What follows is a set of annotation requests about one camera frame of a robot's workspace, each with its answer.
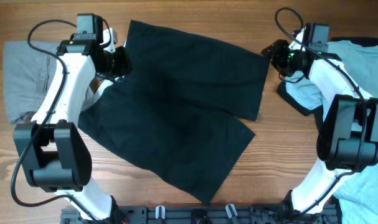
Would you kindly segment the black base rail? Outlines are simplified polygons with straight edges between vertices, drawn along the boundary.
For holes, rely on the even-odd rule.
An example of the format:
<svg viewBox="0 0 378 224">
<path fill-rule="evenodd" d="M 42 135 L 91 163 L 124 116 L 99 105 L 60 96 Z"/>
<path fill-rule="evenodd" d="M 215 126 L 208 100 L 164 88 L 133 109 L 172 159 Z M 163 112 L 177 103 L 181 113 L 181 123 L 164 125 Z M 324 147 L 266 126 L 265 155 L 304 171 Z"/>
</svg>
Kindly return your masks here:
<svg viewBox="0 0 378 224">
<path fill-rule="evenodd" d="M 251 206 L 234 206 L 234 212 L 224 207 L 120 207 L 128 217 L 128 223 L 342 223 L 341 214 L 335 204 L 327 204 L 321 213 L 304 214 L 292 221 L 279 220 L 279 204 L 253 204 Z M 91 223 L 84 220 L 76 209 L 63 209 L 60 223 Z"/>
</svg>

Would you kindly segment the black shorts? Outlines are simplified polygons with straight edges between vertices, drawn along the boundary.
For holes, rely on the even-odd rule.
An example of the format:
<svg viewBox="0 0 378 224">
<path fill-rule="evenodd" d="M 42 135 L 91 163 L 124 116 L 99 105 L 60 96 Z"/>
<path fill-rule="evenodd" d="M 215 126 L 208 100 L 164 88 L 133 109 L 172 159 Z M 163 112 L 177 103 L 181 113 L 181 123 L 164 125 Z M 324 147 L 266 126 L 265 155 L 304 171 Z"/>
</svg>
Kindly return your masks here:
<svg viewBox="0 0 378 224">
<path fill-rule="evenodd" d="M 269 62 L 201 35 L 131 21 L 133 66 L 80 114 L 110 152 L 208 204 L 254 133 Z"/>
</svg>

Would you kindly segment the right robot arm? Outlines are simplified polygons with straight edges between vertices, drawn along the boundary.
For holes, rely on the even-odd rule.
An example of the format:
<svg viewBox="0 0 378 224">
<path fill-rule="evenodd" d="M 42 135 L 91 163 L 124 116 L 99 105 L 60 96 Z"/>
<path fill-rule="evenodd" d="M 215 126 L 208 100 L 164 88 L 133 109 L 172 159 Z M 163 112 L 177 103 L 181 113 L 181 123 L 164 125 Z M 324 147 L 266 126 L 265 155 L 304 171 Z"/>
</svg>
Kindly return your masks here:
<svg viewBox="0 0 378 224">
<path fill-rule="evenodd" d="M 317 139 L 318 159 L 302 183 L 289 191 L 276 215 L 289 223 L 321 213 L 327 199 L 367 166 L 378 163 L 378 98 L 345 71 L 341 58 L 328 51 L 329 26 L 307 23 L 262 50 L 284 77 L 301 71 L 329 104 Z"/>
</svg>

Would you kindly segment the black garment under pile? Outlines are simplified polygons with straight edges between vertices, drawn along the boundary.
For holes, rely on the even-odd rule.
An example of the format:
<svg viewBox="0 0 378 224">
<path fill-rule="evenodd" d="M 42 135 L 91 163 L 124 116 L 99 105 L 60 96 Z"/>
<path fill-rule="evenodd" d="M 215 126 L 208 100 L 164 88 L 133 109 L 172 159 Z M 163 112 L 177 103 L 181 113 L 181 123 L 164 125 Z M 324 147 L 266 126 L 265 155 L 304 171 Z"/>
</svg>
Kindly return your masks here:
<svg viewBox="0 0 378 224">
<path fill-rule="evenodd" d="M 342 59 L 346 72 L 354 81 L 378 98 L 378 38 L 333 37 L 328 45 L 328 52 Z M 303 77 L 302 72 L 286 78 L 276 92 L 301 114 L 314 114 L 317 128 L 322 128 L 328 112 L 327 101 L 316 85 Z"/>
</svg>

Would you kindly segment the folded grey shorts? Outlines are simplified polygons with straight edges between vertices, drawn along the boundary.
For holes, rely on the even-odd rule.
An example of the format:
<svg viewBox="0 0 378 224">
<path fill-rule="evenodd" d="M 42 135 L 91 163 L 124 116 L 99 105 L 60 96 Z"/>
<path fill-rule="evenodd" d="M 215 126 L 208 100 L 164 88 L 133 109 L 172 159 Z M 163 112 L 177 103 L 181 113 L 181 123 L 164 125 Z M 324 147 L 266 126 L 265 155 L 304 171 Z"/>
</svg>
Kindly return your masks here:
<svg viewBox="0 0 378 224">
<path fill-rule="evenodd" d="M 42 105 L 57 68 L 57 60 L 29 47 L 26 41 L 4 44 L 3 95 L 10 124 L 29 120 Z"/>
</svg>

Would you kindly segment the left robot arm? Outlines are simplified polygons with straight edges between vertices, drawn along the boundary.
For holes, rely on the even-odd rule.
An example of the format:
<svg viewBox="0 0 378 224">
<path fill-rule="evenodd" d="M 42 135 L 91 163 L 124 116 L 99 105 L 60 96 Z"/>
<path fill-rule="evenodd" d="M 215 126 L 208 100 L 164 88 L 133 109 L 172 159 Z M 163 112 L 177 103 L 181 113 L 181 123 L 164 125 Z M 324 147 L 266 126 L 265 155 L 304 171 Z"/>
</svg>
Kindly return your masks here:
<svg viewBox="0 0 378 224">
<path fill-rule="evenodd" d="M 56 73 L 44 102 L 30 123 L 14 128 L 15 169 L 53 200 L 66 199 L 85 223 L 127 223 L 116 200 L 92 178 L 92 158 L 77 126 L 91 82 L 115 82 L 130 73 L 131 63 L 101 16 L 79 14 L 75 28 L 54 53 Z"/>
</svg>

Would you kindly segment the light blue t-shirt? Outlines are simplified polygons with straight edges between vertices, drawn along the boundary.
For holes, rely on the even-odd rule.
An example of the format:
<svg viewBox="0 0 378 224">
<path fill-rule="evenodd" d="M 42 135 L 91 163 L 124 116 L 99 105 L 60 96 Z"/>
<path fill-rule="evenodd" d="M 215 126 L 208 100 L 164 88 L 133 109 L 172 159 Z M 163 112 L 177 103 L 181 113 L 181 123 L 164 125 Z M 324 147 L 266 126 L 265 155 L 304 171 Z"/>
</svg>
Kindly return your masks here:
<svg viewBox="0 0 378 224">
<path fill-rule="evenodd" d="M 346 73 L 361 87 L 363 97 L 378 98 L 378 42 L 333 40 L 328 45 L 328 51 L 341 58 Z M 319 124 L 327 115 L 327 100 L 302 72 L 281 82 L 277 93 L 301 114 L 313 114 Z M 334 196 L 341 207 L 342 223 L 378 223 L 378 163 L 345 181 Z"/>
</svg>

